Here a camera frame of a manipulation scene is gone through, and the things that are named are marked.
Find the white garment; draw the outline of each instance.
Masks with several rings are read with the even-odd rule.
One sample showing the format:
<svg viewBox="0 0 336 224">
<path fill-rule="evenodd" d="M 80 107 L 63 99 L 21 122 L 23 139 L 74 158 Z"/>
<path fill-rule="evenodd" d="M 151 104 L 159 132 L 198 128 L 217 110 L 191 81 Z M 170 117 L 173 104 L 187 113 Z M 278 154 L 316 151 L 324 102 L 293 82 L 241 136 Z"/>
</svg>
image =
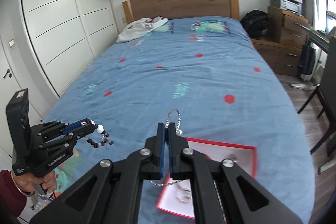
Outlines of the white garment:
<svg viewBox="0 0 336 224">
<path fill-rule="evenodd" d="M 117 43 L 127 42 L 139 37 L 143 37 L 147 33 L 155 30 L 158 27 L 161 27 L 166 22 L 168 22 L 168 19 L 162 17 L 156 17 L 154 19 L 142 18 L 140 20 L 134 21 L 128 24 L 122 33 L 119 34 Z"/>
</svg>

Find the light switch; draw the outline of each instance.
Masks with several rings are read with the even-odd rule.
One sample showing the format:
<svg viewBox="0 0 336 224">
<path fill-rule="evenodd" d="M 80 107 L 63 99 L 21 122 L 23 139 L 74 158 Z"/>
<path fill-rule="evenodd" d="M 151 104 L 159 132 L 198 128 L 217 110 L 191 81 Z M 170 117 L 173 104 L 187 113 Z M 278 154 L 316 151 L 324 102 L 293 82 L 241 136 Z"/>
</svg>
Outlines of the light switch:
<svg viewBox="0 0 336 224">
<path fill-rule="evenodd" d="M 13 47 L 14 46 L 14 39 L 12 39 L 11 41 L 9 41 L 9 47 Z"/>
</svg>

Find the wooden floor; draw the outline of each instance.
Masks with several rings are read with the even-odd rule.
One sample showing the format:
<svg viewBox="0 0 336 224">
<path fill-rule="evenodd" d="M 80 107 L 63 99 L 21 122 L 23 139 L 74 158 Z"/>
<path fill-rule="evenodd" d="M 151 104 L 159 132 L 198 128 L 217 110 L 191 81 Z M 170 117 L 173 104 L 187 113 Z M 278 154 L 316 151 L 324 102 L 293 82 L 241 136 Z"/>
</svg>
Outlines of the wooden floor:
<svg viewBox="0 0 336 224">
<path fill-rule="evenodd" d="M 298 110 L 311 95 L 311 91 L 291 88 L 289 86 L 290 83 L 302 83 L 301 80 L 296 77 L 285 75 L 277 76 L 289 97 L 292 99 L 295 108 Z M 329 121 L 325 114 L 323 114 L 320 119 L 317 119 L 321 110 L 322 106 L 317 96 L 315 96 L 312 102 L 309 103 L 300 114 L 310 148 L 313 148 L 318 140 L 322 138 L 329 126 Z M 326 143 L 313 153 L 312 159 L 315 167 L 315 206 L 310 223 L 313 223 L 323 210 L 336 187 L 336 165 L 321 175 L 317 173 L 319 166 L 330 160 L 330 158 L 327 158 Z"/>
</svg>

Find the silver chain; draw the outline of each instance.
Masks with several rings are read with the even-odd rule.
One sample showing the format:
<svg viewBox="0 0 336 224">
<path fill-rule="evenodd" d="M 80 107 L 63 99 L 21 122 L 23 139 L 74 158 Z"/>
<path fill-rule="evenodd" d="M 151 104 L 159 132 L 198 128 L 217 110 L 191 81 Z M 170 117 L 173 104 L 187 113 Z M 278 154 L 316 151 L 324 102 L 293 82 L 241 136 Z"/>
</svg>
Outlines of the silver chain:
<svg viewBox="0 0 336 224">
<path fill-rule="evenodd" d="M 176 111 L 177 114 L 178 114 L 178 122 L 177 122 L 177 126 L 176 126 L 176 131 L 178 131 L 178 130 L 180 129 L 180 126 L 181 126 L 181 114 L 180 114 L 180 112 L 179 112 L 178 109 L 172 109 L 172 110 L 168 113 L 168 116 L 167 116 L 167 119 L 166 119 L 166 128 L 168 128 L 168 126 L 169 126 L 169 120 L 170 120 L 170 117 L 171 117 L 171 115 L 172 115 L 172 113 L 173 113 L 174 111 Z M 169 183 L 156 183 L 156 182 L 154 182 L 154 181 L 152 181 L 152 180 L 149 180 L 149 182 L 152 183 L 153 185 L 155 185 L 155 186 L 160 186 L 160 187 L 174 185 L 174 184 L 179 183 L 179 182 L 181 182 L 181 181 L 183 181 L 183 180 L 175 180 L 175 181 L 173 181 L 173 182 L 169 182 Z"/>
</svg>

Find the bed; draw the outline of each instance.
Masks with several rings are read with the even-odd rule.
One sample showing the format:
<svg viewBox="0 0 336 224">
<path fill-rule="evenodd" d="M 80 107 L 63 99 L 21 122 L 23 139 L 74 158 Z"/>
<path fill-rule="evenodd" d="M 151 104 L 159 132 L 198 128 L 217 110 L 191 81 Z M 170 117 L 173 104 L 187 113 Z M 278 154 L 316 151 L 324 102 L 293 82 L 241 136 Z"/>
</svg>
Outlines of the bed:
<svg viewBox="0 0 336 224">
<path fill-rule="evenodd" d="M 56 169 L 56 194 L 99 160 L 121 160 L 142 148 L 177 108 L 185 137 L 256 146 L 256 180 L 308 223 L 315 179 L 305 133 L 283 86 L 236 20 L 238 0 L 130 0 L 123 6 L 128 22 L 157 15 L 169 21 L 111 46 L 53 107 L 46 120 L 90 118 L 115 142 L 107 150 L 79 140 Z M 89 137 L 99 139 L 98 133 Z M 140 224 L 193 223 L 156 209 L 160 191 L 144 182 Z"/>
</svg>

